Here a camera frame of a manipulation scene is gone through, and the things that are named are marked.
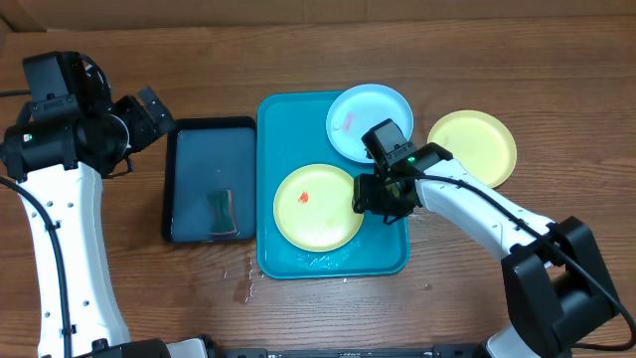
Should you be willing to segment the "green dish sponge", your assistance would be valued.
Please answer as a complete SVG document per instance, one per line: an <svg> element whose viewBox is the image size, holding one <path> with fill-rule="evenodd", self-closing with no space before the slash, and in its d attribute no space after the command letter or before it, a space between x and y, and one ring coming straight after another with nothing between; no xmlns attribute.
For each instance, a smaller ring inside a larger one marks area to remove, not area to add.
<svg viewBox="0 0 636 358"><path fill-rule="evenodd" d="M213 236L231 236L238 232L231 190L212 191L207 194L211 211Z"/></svg>

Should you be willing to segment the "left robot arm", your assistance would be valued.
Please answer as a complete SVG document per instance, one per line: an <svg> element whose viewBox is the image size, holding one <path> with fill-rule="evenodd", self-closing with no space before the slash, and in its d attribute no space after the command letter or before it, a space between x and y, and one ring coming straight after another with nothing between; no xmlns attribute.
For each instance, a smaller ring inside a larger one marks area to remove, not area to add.
<svg viewBox="0 0 636 358"><path fill-rule="evenodd" d="M5 132L2 184L23 202L42 310L41 357L208 357L206 336L132 341L109 275L101 225L103 181L175 126L154 91L46 93Z"/></svg>

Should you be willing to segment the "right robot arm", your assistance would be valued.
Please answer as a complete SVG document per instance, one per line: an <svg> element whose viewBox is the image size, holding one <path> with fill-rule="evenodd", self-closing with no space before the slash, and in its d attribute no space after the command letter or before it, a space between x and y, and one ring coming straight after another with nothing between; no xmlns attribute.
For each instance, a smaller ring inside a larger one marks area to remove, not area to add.
<svg viewBox="0 0 636 358"><path fill-rule="evenodd" d="M424 207L460 228L500 262L510 324L465 357L569 357L584 337L627 312L597 241L576 217L557 223L472 177L436 144L365 145L375 162L355 180L353 208L387 225Z"/></svg>

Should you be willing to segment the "yellow-green plate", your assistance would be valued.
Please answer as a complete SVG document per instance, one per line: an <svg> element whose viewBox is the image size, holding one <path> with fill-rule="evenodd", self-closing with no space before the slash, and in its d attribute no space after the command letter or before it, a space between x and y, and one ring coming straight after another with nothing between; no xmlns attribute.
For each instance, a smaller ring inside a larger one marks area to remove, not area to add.
<svg viewBox="0 0 636 358"><path fill-rule="evenodd" d="M281 235L296 248L324 253L349 243L364 216L353 210L354 179L328 164L291 172L273 199L273 218Z"/></svg>
<svg viewBox="0 0 636 358"><path fill-rule="evenodd" d="M493 115L478 110L444 115L431 127L427 141L450 151L471 175L491 188L503 184L517 163L510 130Z"/></svg>

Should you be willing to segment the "light blue plate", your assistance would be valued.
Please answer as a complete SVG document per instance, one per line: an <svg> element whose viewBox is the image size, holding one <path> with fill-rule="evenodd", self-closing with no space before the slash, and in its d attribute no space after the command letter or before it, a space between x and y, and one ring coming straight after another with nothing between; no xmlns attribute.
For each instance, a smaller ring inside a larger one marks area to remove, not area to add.
<svg viewBox="0 0 636 358"><path fill-rule="evenodd" d="M406 139L413 132L413 114L407 100L396 90L377 84L359 85L342 92L329 108L326 132L332 146L347 159L373 162L362 136L373 126L391 119Z"/></svg>

